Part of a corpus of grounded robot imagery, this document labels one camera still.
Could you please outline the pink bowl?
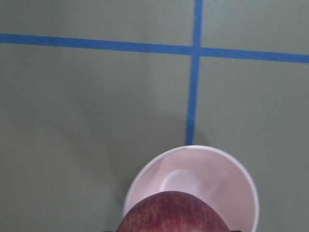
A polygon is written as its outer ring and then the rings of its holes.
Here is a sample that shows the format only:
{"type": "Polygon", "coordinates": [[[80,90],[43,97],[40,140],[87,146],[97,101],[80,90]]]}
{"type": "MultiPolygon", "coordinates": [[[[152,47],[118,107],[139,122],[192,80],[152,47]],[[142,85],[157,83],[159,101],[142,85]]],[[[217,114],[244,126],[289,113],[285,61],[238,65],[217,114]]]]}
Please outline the pink bowl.
{"type": "Polygon", "coordinates": [[[130,185],[122,215],[163,191],[194,195],[212,207],[233,231],[257,230],[260,204],[255,183],[237,159],[217,148],[188,145],[155,157],[130,185]]]}

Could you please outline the red apple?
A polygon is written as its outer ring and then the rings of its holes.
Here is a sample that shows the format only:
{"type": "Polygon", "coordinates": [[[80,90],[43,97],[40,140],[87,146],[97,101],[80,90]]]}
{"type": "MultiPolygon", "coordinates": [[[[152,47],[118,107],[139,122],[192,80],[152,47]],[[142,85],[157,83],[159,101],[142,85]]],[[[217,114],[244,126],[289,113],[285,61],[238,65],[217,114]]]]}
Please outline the red apple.
{"type": "Polygon", "coordinates": [[[223,219],[199,198],[164,191],[137,203],[126,214],[118,232],[229,232],[223,219]]]}

